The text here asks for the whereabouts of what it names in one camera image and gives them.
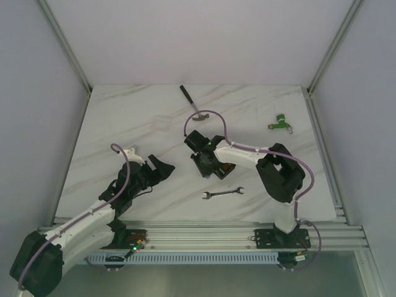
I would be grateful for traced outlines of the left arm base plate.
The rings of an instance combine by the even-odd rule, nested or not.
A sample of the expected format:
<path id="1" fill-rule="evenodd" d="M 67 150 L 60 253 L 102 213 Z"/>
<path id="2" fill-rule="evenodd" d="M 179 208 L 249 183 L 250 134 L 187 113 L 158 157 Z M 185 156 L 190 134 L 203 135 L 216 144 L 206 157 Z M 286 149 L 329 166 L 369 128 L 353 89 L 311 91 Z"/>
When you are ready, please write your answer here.
<path id="1" fill-rule="evenodd" d="M 126 229 L 116 233 L 112 242 L 100 249 L 131 249 L 137 245 L 138 240 L 144 241 L 147 237 L 145 229 Z"/>

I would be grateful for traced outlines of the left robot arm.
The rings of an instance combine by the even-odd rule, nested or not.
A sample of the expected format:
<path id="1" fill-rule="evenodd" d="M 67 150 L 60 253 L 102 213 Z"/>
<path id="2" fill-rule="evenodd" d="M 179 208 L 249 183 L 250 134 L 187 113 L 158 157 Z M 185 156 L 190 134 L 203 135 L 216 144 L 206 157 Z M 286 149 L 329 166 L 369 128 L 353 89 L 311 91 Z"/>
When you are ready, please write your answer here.
<path id="1" fill-rule="evenodd" d="M 62 277 L 95 251 L 123 247 L 126 225 L 120 220 L 139 195 L 152 191 L 175 170 L 154 155 L 129 160 L 105 191 L 85 211 L 67 223 L 28 234 L 11 266 L 10 276 L 33 296 L 48 296 Z"/>

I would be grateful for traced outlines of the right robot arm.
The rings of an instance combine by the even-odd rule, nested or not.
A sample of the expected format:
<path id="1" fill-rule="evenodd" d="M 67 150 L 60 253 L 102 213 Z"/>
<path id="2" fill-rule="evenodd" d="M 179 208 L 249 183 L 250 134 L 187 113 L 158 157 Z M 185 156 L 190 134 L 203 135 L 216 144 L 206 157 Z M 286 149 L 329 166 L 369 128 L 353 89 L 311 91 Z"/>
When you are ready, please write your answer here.
<path id="1" fill-rule="evenodd" d="M 292 203 L 306 175 L 284 145 L 276 143 L 261 152 L 232 144 L 224 136 L 208 139 L 197 130 L 186 135 L 184 143 L 193 151 L 191 159 L 204 178 L 214 174 L 223 180 L 236 166 L 256 171 L 267 194 L 276 201 L 275 242 L 287 247 L 295 241 L 297 221 Z"/>

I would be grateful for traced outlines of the black fuse box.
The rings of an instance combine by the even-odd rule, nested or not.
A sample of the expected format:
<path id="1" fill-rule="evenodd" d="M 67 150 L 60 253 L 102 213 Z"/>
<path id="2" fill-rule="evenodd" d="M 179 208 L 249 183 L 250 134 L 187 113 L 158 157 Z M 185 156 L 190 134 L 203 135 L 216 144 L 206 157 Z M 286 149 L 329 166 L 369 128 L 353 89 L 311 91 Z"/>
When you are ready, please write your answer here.
<path id="1" fill-rule="evenodd" d="M 232 163 L 219 163 L 213 173 L 220 180 L 224 180 L 234 169 L 236 165 Z"/>

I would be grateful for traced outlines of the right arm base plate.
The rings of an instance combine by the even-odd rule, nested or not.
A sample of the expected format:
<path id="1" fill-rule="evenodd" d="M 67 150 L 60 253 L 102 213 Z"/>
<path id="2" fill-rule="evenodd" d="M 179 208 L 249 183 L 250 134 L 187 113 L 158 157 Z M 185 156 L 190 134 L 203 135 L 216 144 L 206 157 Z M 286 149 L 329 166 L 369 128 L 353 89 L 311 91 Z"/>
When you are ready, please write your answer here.
<path id="1" fill-rule="evenodd" d="M 256 229 L 252 237 L 258 249 L 309 249 L 310 236 L 307 229 L 297 228 L 291 233 L 272 229 Z"/>

